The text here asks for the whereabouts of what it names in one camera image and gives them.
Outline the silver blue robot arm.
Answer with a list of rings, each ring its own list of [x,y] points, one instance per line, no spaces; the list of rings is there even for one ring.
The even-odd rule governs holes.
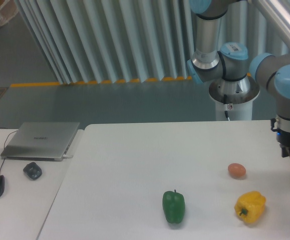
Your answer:
[[[281,155],[290,158],[290,53],[274,56],[263,53],[248,60],[247,48],[237,42],[217,47],[220,23],[231,5],[229,0],[192,0],[197,19],[196,50],[187,68],[197,83],[210,82],[209,94],[222,120],[249,120],[246,110],[265,88],[275,98],[276,117],[270,121]],[[253,0],[290,48],[290,4],[282,0]]]

